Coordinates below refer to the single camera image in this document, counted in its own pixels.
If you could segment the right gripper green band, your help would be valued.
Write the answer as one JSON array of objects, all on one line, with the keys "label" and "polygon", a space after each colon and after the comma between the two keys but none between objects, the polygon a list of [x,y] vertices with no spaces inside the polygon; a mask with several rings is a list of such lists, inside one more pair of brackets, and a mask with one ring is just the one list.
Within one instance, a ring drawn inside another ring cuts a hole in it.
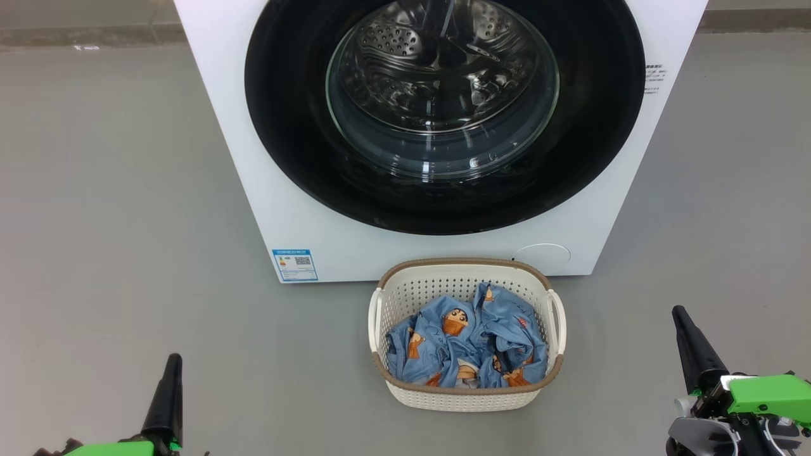
[{"label": "right gripper green band", "polygon": [[691,398],[677,399],[677,455],[796,455],[809,446],[809,382],[792,372],[728,375],[683,306],[672,318]]}]

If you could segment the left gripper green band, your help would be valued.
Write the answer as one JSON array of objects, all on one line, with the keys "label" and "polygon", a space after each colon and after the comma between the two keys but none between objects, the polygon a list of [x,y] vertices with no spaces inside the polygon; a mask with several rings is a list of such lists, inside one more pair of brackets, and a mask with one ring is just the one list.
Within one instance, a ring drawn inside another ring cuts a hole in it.
[{"label": "left gripper green band", "polygon": [[140,430],[144,438],[96,444],[69,438],[61,450],[38,448],[33,455],[183,455],[182,367],[182,356],[170,354]]}]

